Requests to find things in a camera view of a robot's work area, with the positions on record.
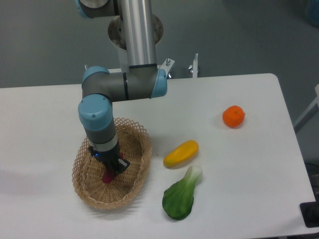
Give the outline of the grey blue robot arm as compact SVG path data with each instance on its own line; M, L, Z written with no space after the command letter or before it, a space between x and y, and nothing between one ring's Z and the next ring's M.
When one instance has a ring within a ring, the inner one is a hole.
M111 73L92 66L82 79L79 119L91 142L90 154L114 174L123 173L129 162L120 154L113 118L113 103L157 98L167 93L167 74L157 65L156 17L149 0L78 0L83 17L116 16L116 33L127 53L127 69Z

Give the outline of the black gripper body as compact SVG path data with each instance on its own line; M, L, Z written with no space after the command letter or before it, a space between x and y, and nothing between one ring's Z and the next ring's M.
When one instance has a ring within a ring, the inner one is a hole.
M120 156L120 145L117 142L117 144L110 150L107 151L97 151L94 149L93 146L89 146L88 150L91 154L91 156L95 157L98 161L104 163L108 161L112 161L114 159L118 159Z

